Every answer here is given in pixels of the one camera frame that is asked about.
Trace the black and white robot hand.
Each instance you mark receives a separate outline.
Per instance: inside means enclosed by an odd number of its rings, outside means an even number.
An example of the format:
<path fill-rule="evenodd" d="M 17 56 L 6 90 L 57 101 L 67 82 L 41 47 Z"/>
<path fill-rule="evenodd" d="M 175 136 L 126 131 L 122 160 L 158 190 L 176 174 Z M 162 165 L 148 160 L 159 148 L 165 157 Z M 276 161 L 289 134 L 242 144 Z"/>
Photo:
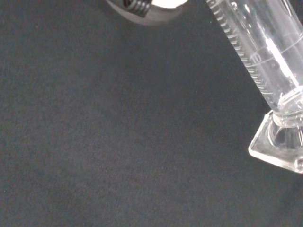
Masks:
<path fill-rule="evenodd" d="M 188 0 L 108 0 L 107 3 L 125 19 L 144 26 L 158 25 L 177 18 Z"/>

